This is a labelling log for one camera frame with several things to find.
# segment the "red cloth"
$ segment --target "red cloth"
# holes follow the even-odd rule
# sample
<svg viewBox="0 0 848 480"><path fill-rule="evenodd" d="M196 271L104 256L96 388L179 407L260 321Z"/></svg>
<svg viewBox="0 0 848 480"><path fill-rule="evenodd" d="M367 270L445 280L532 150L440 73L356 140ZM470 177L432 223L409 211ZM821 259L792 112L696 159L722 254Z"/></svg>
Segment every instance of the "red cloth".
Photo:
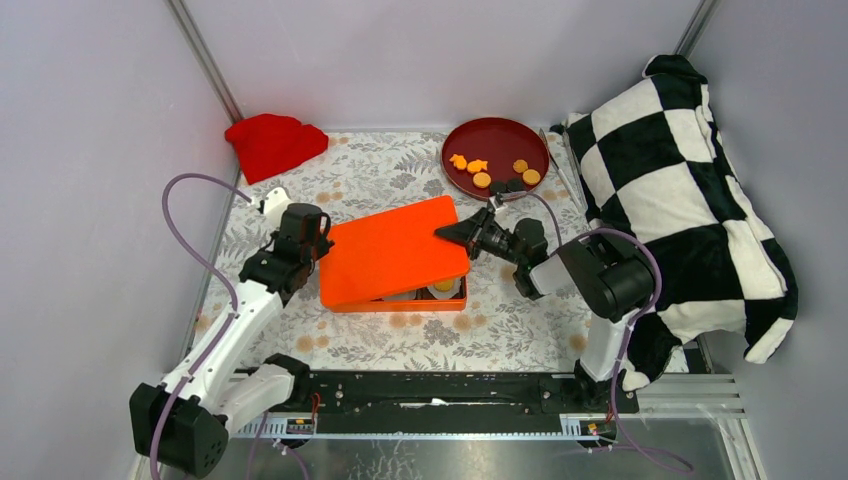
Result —
<svg viewBox="0 0 848 480"><path fill-rule="evenodd" d="M242 120L224 133L238 154L248 184L297 167L327 150L329 139L293 117L263 113Z"/></svg>

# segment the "round tray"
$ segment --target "round tray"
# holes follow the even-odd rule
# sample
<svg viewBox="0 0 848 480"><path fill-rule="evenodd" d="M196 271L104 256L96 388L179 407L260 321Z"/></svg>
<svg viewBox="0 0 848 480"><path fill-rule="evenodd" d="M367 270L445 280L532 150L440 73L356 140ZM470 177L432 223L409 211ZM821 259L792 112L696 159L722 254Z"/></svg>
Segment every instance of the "round tray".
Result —
<svg viewBox="0 0 848 480"><path fill-rule="evenodd" d="M530 168L539 172L542 178L548 173L548 149L545 143L530 128L506 118L478 118L456 127L442 146L442 168L448 179L466 194L479 199L489 198L488 188L477 188L471 181L474 175L457 170L450 158L462 155L472 162L478 158L489 162L486 173L492 181L506 183L511 178L521 178L515 173L512 164L524 159ZM527 191L533 191L524 183Z"/></svg>

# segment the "open box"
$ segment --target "open box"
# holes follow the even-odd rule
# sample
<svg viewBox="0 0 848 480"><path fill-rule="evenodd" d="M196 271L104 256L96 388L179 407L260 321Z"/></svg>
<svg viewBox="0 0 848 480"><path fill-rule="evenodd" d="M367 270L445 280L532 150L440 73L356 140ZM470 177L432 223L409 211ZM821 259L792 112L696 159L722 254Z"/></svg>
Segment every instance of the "open box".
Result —
<svg viewBox="0 0 848 480"><path fill-rule="evenodd" d="M434 233L457 221L445 195L333 225L335 245L319 269L321 303L337 313L464 309L468 254ZM455 282L449 296L434 288L447 281Z"/></svg>

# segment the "orange lid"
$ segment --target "orange lid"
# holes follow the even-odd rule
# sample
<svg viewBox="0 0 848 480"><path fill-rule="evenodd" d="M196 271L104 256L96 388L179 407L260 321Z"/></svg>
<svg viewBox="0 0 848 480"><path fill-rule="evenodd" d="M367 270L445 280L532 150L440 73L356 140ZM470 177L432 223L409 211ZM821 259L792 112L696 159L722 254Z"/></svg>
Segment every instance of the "orange lid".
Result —
<svg viewBox="0 0 848 480"><path fill-rule="evenodd" d="M466 275L465 248L436 237L458 220L447 195L333 225L321 259L321 303L368 302Z"/></svg>

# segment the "checkered blanket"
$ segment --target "checkered blanket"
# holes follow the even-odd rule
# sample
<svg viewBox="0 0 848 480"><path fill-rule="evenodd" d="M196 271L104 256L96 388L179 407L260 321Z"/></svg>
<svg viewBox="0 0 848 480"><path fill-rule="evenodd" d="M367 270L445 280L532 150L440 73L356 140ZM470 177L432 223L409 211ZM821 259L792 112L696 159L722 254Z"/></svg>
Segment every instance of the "checkered blanket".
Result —
<svg viewBox="0 0 848 480"><path fill-rule="evenodd" d="M642 76L565 129L590 223L633 234L662 271L656 309L627 351L626 390L655 380L673 348L711 330L744 334L745 359L762 363L798 305L789 260L725 156L706 78L671 55L651 59Z"/></svg>

